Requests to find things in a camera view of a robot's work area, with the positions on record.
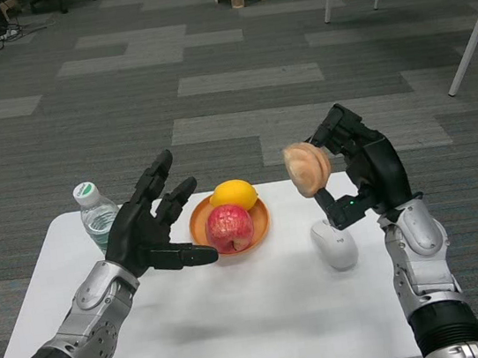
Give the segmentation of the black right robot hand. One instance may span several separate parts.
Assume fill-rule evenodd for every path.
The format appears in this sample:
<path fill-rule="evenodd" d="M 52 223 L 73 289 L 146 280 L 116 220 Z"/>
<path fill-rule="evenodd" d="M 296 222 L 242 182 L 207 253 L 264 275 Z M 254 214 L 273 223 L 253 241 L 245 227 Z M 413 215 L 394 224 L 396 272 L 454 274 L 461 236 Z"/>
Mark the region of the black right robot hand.
<path fill-rule="evenodd" d="M 328 111 L 308 143 L 343 156 L 346 175 L 357 188 L 355 197 L 335 199 L 325 187 L 314 194 L 329 223 L 338 230 L 361 220 L 368 210 L 389 213 L 413 198 L 407 172 L 390 140 L 339 103 Z"/>

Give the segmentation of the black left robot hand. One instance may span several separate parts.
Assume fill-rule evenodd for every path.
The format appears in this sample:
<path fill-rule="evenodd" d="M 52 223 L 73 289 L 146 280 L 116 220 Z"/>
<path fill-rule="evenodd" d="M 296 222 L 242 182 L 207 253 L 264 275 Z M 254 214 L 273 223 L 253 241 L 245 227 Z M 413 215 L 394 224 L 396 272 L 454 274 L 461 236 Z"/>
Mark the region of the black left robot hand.
<path fill-rule="evenodd" d="M 171 242 L 171 226 L 197 188 L 197 180 L 188 177 L 173 191 L 162 194 L 172 163 L 172 153 L 164 149 L 137 181 L 135 192 L 120 208 L 108 233 L 106 260 L 138 278 L 149 268 L 179 271 L 185 266 L 209 265 L 219 258 L 213 247 Z"/>

